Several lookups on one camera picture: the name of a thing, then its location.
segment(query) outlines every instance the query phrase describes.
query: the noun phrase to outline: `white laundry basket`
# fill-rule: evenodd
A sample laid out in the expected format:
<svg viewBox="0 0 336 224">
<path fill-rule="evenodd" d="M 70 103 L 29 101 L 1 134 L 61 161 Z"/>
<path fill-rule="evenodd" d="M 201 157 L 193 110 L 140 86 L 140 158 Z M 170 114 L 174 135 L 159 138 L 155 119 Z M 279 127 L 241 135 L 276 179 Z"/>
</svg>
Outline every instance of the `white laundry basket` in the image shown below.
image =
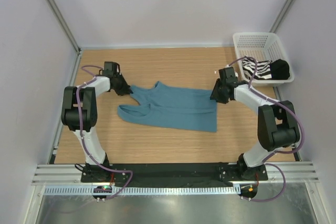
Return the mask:
<svg viewBox="0 0 336 224">
<path fill-rule="evenodd" d="M 273 33 L 235 33 L 233 34 L 236 57 L 241 58 L 249 56 L 257 61 L 277 59 L 285 60 L 288 64 L 288 56 L 282 46 L 278 35 Z M 242 61 L 239 61 L 239 70 L 242 80 L 249 81 L 245 76 L 242 67 Z M 278 86 L 283 83 L 294 81 L 292 67 L 289 65 L 290 77 L 288 80 L 253 80 L 253 86 Z"/>
</svg>

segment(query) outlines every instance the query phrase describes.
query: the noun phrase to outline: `table surface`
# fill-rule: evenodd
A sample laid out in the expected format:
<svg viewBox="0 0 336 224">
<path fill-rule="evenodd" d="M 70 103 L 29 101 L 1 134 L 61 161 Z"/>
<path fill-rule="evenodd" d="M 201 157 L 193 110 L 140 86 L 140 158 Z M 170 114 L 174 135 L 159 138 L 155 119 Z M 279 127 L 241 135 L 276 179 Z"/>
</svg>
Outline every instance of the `table surface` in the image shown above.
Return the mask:
<svg viewBox="0 0 336 224">
<path fill-rule="evenodd" d="M 162 81 L 168 86 L 212 90 L 218 69 L 234 59 L 232 47 L 87 50 L 80 66 L 103 67 L 105 61 L 114 61 L 120 64 L 129 85 L 151 88 Z M 76 85 L 90 79 L 79 70 Z M 275 97 L 272 87 L 258 90 Z M 216 133 L 128 123 L 117 115 L 121 104 L 138 105 L 129 95 L 119 97 L 114 91 L 97 98 L 97 133 L 111 163 L 235 162 L 258 141 L 256 114 L 236 101 L 218 104 Z M 294 157 L 278 154 L 270 161 L 294 161 Z M 84 162 L 79 141 L 64 127 L 55 163 Z"/>
</svg>

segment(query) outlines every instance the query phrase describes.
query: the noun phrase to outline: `blue shirt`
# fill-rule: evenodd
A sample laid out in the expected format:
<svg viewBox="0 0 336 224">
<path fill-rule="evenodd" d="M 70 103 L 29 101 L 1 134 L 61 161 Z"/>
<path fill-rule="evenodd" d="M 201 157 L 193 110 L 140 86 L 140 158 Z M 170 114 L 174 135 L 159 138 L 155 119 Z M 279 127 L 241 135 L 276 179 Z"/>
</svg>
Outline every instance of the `blue shirt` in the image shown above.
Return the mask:
<svg viewBox="0 0 336 224">
<path fill-rule="evenodd" d="M 157 82 L 152 89 L 132 85 L 137 105 L 118 106 L 124 121 L 195 131 L 217 131 L 217 103 L 211 90 L 169 87 Z"/>
</svg>

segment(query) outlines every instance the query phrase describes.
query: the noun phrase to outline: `black and white striped cloth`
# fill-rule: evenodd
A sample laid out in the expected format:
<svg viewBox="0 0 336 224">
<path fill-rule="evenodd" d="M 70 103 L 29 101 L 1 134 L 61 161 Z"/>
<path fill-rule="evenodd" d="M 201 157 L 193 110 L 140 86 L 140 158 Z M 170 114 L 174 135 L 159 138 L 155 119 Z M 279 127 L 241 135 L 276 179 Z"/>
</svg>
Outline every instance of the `black and white striped cloth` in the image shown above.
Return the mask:
<svg viewBox="0 0 336 224">
<path fill-rule="evenodd" d="M 254 79 L 256 80 L 272 79 L 270 64 L 271 64 L 270 60 L 258 61 L 257 62 L 257 72 L 256 72 Z M 248 78 L 251 78 L 256 68 L 256 64 L 254 63 L 254 61 L 250 59 L 244 59 L 242 60 L 242 65 L 243 65 L 244 74 Z"/>
</svg>

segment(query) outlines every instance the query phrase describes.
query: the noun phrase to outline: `white wall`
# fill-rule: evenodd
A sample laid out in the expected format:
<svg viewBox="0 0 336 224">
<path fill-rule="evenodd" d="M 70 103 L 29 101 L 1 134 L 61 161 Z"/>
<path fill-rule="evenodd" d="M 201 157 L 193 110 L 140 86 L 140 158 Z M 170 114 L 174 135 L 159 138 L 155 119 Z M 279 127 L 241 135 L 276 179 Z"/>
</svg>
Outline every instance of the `white wall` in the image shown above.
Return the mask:
<svg viewBox="0 0 336 224">
<path fill-rule="evenodd" d="M 300 152 L 312 160 L 336 215 L 336 0 L 296 0 L 278 32 L 296 74 L 281 86 L 307 132 Z"/>
<path fill-rule="evenodd" d="M 228 45 L 269 31 L 285 0 L 55 0 L 81 47 Z"/>
<path fill-rule="evenodd" d="M 75 51 L 45 0 L 0 0 L 0 223 L 20 223 Z"/>
</svg>

